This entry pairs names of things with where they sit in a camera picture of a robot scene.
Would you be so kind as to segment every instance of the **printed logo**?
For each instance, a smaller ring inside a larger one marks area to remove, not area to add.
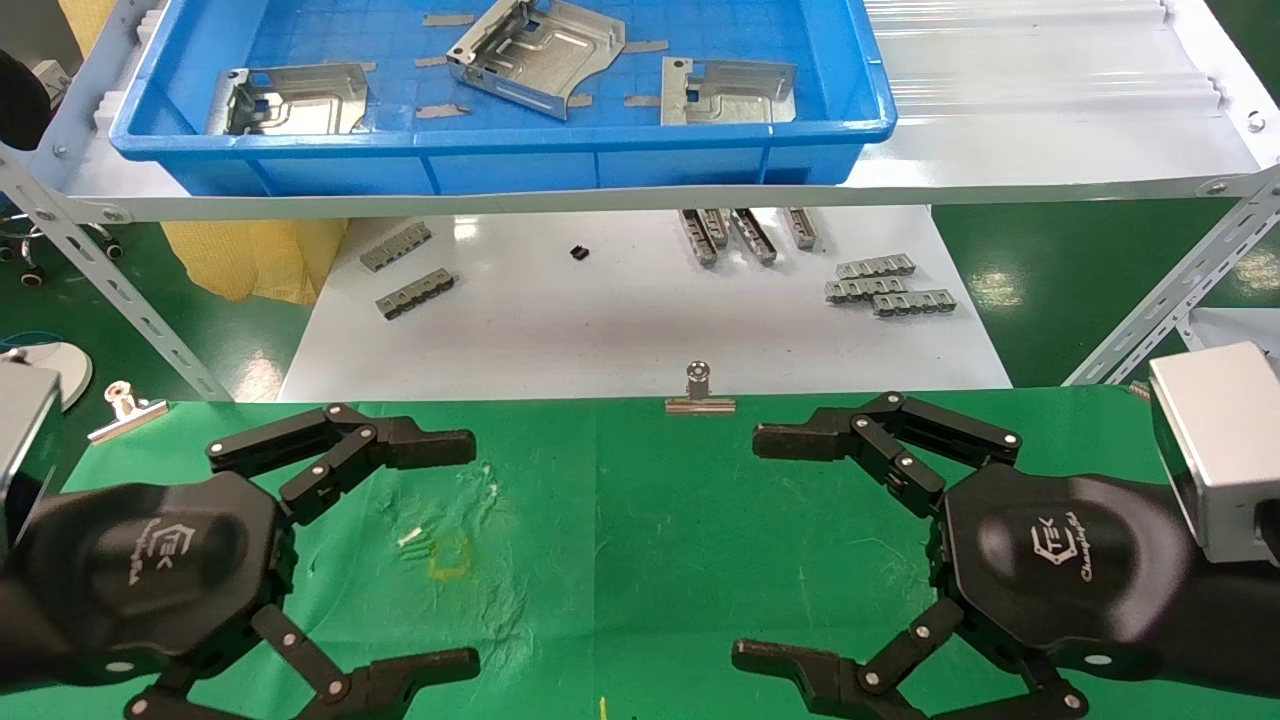
[[[1075,548],[1075,538],[1071,537],[1071,533],[1055,525],[1052,518],[1048,520],[1039,518],[1039,525],[1032,525],[1032,543],[1036,555],[1053,565],[1061,565],[1080,553]]]
[[[156,570],[173,568],[174,555],[187,555],[187,551],[191,550],[191,536],[193,534],[196,534],[196,530],[187,525],[169,525],[163,530],[151,533],[151,547],[147,548],[147,557],[155,557],[157,552],[156,546],[159,546],[160,562],[156,562]]]
[[[169,570],[173,568],[174,557],[187,555],[191,550],[191,539],[196,537],[195,528],[175,523],[152,532],[163,521],[160,518],[147,520],[138,539],[134,541],[133,553],[129,555],[129,587],[142,579],[143,556],[159,557],[156,570]]]
[[[1039,525],[1032,527],[1032,547],[1036,555],[1048,560],[1053,565],[1061,565],[1073,557],[1083,557],[1080,566],[1080,579],[1085,583],[1093,582],[1093,556],[1089,550],[1088,534],[1084,523],[1075,516],[1075,512],[1066,514],[1068,528],[1053,524],[1053,519],[1038,518]]]

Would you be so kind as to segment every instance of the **metal shelf frame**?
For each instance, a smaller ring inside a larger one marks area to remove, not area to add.
[[[1280,218],[1280,110],[1204,0],[865,1],[901,120],[836,187],[192,197],[106,140],[166,4],[118,0],[41,146],[0,146],[0,192],[209,400],[229,395],[81,223],[1238,197],[1066,379],[1080,384],[1120,382]]]

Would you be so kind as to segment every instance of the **yellow bag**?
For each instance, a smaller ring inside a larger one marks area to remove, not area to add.
[[[113,0],[59,0],[88,56]],[[163,223],[169,245],[200,287],[228,300],[260,295],[312,304],[329,275],[347,220]]]

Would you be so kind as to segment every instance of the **white table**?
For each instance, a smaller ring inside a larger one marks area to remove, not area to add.
[[[735,240],[712,269],[672,210],[428,218],[435,237],[376,274],[358,255],[411,220],[357,220],[279,400],[677,396],[691,360],[710,364],[717,395],[1009,387],[928,208],[812,215],[813,252],[762,208],[777,263]],[[837,263],[893,252],[919,265],[910,288],[960,307],[879,319],[824,301]],[[375,300],[440,266],[453,290],[383,319]]]

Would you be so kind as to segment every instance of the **yellow stain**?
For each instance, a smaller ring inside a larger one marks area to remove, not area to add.
[[[426,574],[433,580],[451,580],[453,578],[463,578],[471,571],[471,541],[466,536],[458,536],[453,539],[457,547],[457,565],[453,568],[440,568],[438,565],[440,543],[431,541],[428,546],[426,557]]]

